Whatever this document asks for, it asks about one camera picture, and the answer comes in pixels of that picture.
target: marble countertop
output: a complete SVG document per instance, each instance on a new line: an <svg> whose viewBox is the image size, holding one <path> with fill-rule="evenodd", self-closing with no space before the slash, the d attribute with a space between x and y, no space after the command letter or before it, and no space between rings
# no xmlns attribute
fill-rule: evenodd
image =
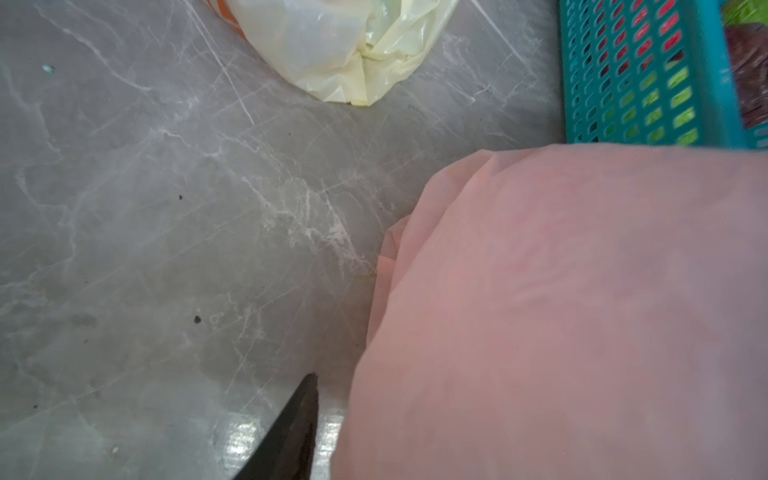
<svg viewBox="0 0 768 480"><path fill-rule="evenodd" d="M0 0L0 478L231 478L310 371L327 478L385 229L560 83L556 0L462 0L370 108L198 0Z"/></svg>

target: gray marble countertop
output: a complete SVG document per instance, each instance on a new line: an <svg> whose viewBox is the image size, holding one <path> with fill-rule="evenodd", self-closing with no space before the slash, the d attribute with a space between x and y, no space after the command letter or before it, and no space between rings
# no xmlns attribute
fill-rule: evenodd
<svg viewBox="0 0 768 480"><path fill-rule="evenodd" d="M560 82L555 0L462 0L370 108L198 0L0 0L0 478L231 478L310 371L327 478L385 229Z"/></svg>

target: pink plastic bag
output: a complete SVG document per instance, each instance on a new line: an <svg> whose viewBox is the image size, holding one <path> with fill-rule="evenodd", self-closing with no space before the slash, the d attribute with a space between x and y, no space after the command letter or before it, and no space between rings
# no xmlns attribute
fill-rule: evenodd
<svg viewBox="0 0 768 480"><path fill-rule="evenodd" d="M768 478L768 157L478 152L379 259L338 480Z"/></svg>

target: teal plastic basket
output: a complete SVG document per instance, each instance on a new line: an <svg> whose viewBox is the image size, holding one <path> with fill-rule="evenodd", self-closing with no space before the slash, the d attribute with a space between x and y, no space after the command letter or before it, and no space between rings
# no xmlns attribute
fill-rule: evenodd
<svg viewBox="0 0 768 480"><path fill-rule="evenodd" d="M768 147L742 127L718 0L561 0L568 143Z"/></svg>

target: orange object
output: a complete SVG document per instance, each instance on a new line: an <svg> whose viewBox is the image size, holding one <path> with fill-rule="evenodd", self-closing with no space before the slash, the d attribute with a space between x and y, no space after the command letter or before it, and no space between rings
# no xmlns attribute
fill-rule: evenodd
<svg viewBox="0 0 768 480"><path fill-rule="evenodd" d="M234 28L235 31L240 34L240 36L245 38L243 29L240 28L240 24L237 23L237 19L234 15L232 15L230 6L227 5L227 0L203 0L203 3L208 5L211 10L216 12L216 15L219 15L227 24L230 25L230 27Z"/></svg>

